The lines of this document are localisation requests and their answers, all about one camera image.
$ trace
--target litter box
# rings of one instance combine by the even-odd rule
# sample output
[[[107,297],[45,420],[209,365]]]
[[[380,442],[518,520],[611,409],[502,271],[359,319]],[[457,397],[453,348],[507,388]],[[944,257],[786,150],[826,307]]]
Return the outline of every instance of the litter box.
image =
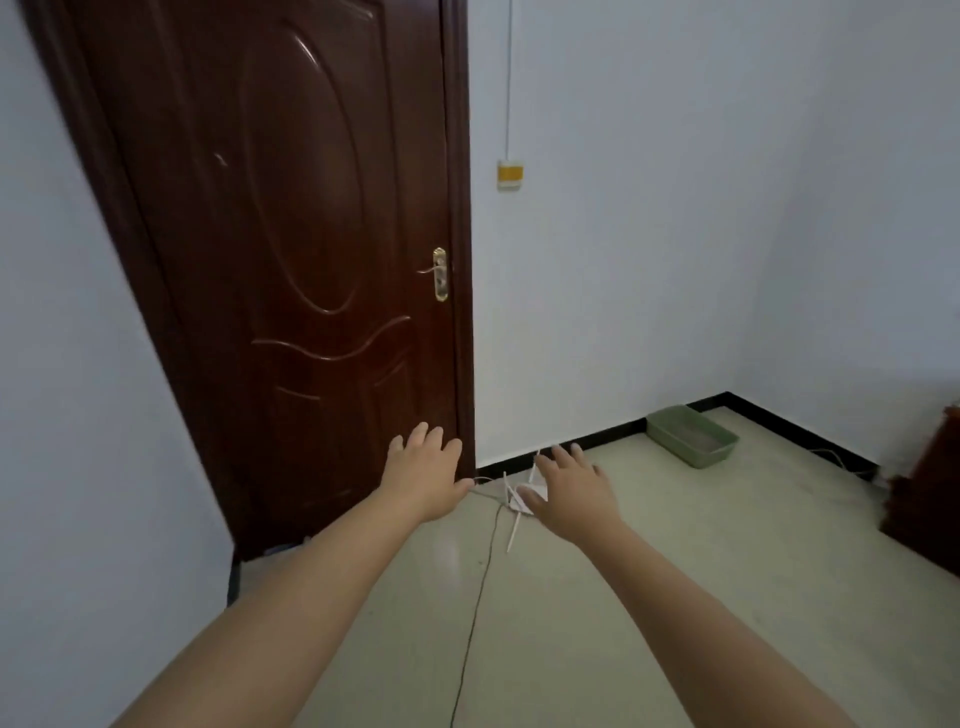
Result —
[[[647,434],[694,468],[726,460],[740,440],[738,435],[683,404],[648,415]]]

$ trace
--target doorway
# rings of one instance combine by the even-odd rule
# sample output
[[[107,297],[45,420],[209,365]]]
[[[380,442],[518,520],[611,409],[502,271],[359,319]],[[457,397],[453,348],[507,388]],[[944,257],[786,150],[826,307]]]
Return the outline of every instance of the doorway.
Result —
[[[465,4],[24,3],[242,556],[474,470]]]

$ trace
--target door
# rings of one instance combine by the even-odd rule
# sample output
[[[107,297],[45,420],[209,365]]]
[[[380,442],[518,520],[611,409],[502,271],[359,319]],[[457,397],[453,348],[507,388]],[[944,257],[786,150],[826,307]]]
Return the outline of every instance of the door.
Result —
[[[438,2],[68,8],[256,538],[316,532],[457,434]]]

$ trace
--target gold door handle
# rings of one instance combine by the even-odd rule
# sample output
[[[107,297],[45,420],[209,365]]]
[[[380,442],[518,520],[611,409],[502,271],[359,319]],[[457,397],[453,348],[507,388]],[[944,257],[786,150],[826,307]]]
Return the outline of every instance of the gold door handle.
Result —
[[[433,293],[437,301],[446,301],[450,295],[450,284],[446,275],[446,251],[436,248],[433,251],[433,266],[418,273],[433,274]]]

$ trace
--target floor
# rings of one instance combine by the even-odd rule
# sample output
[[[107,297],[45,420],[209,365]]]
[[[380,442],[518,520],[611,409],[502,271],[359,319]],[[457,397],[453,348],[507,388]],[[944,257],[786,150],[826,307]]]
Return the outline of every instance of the floor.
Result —
[[[960,723],[960,579],[876,530],[879,489],[729,410],[708,416],[741,442],[703,471],[644,435],[589,452],[628,523],[859,724]],[[296,725],[440,728],[456,703],[459,728],[688,726],[587,560],[532,519],[505,553],[513,519],[471,495],[422,527]],[[241,589],[284,556],[245,565]]]

